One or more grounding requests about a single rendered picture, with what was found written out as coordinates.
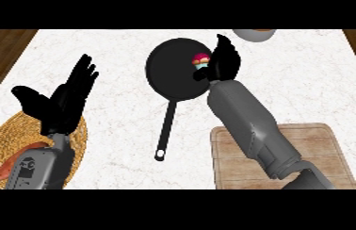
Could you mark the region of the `wooden cutting board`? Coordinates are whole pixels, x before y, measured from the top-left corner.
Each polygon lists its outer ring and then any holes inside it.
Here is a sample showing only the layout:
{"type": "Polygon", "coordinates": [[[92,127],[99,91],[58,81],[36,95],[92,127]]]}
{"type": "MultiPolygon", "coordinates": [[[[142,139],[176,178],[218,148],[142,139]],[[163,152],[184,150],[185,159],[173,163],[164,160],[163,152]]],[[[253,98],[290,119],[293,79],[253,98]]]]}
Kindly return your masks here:
{"type": "MultiPolygon", "coordinates": [[[[278,126],[287,140],[311,161],[337,189],[356,189],[334,132],[325,123],[286,123],[278,126]]],[[[272,180],[259,163],[246,154],[224,126],[210,133],[216,189],[281,189],[296,178],[272,180]]]]}

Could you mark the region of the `pink frosted cupcake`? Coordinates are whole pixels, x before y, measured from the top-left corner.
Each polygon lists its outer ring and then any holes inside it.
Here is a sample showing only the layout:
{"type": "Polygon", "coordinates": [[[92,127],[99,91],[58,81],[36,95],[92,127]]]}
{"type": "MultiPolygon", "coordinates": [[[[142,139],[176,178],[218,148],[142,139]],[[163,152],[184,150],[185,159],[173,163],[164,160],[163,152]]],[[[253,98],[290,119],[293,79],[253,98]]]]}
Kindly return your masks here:
{"type": "Polygon", "coordinates": [[[193,64],[197,69],[206,67],[210,61],[210,55],[206,53],[198,53],[194,55],[193,64]]]}

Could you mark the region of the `grey bowl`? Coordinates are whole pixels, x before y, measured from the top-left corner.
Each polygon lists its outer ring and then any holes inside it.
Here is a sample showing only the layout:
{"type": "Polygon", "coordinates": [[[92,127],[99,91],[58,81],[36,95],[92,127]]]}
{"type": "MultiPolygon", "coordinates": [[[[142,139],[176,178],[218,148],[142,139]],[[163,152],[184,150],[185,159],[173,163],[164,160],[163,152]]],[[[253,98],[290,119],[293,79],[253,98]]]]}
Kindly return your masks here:
{"type": "Polygon", "coordinates": [[[237,36],[246,41],[263,42],[275,34],[275,29],[234,29],[237,36]]]}

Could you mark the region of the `orange carrot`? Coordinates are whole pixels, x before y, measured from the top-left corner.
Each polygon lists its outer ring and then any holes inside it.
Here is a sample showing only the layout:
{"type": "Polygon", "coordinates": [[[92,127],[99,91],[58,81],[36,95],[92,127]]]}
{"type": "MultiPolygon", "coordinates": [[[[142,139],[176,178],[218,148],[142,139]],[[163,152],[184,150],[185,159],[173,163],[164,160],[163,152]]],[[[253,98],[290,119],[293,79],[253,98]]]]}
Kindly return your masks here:
{"type": "Polygon", "coordinates": [[[15,161],[21,154],[29,150],[29,149],[36,149],[42,147],[48,147],[49,144],[43,141],[39,141],[30,145],[27,145],[21,150],[17,151],[17,153],[11,156],[11,158],[6,160],[3,165],[0,166],[0,180],[5,180],[9,178],[11,173],[12,173],[12,166],[15,164],[15,161]]]}

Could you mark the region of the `round woven wicker placemat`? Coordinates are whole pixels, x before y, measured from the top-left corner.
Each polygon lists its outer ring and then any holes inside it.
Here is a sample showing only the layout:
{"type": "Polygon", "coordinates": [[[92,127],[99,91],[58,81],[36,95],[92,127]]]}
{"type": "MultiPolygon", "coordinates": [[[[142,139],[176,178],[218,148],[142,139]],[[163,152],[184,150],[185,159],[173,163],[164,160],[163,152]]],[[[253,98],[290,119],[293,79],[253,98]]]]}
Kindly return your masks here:
{"type": "MultiPolygon", "coordinates": [[[[0,168],[5,166],[8,159],[12,155],[30,144],[43,141],[51,146],[55,145],[54,141],[40,135],[40,120],[29,116],[20,111],[8,121],[0,125],[0,168]]],[[[80,164],[86,150],[88,130],[86,121],[80,120],[76,131],[70,134],[70,145],[76,151],[76,157],[71,167],[71,172],[64,181],[68,184],[80,164]]]]}

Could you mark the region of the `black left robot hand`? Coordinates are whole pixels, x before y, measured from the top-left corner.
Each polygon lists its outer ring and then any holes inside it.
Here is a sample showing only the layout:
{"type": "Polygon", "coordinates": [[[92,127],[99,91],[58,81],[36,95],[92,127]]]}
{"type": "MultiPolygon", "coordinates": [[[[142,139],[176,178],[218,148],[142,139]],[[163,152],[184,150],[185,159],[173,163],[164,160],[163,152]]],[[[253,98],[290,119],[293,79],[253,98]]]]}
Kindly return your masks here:
{"type": "Polygon", "coordinates": [[[51,98],[27,86],[12,88],[24,113],[40,120],[43,136],[57,133],[70,135],[76,131],[98,75],[92,57],[83,54],[68,80],[58,86],[51,98]]]}

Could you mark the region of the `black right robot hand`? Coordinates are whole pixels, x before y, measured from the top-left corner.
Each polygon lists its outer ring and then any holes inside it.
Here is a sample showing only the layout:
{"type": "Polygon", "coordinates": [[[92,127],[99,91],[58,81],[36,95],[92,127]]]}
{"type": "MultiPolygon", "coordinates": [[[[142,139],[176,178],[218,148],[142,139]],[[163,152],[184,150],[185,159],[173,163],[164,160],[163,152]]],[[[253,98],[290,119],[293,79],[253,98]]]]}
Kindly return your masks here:
{"type": "Polygon", "coordinates": [[[206,67],[194,72],[194,79],[201,81],[232,80],[241,67],[241,57],[231,40],[222,34],[218,35],[218,46],[210,55],[210,61],[206,67]]]}

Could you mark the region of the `black frying pan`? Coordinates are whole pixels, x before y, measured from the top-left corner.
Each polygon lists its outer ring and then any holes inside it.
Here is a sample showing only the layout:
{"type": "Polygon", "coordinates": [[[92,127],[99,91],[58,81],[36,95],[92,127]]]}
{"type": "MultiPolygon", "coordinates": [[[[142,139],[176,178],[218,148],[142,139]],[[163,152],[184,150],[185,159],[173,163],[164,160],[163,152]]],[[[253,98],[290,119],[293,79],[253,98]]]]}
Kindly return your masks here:
{"type": "Polygon", "coordinates": [[[154,159],[163,161],[172,132],[178,102],[195,99],[209,90],[209,81],[194,79],[197,67],[193,64],[198,53],[212,54],[206,45],[185,38],[161,43],[147,60],[147,78],[154,91],[169,100],[164,123],[154,159]]]}

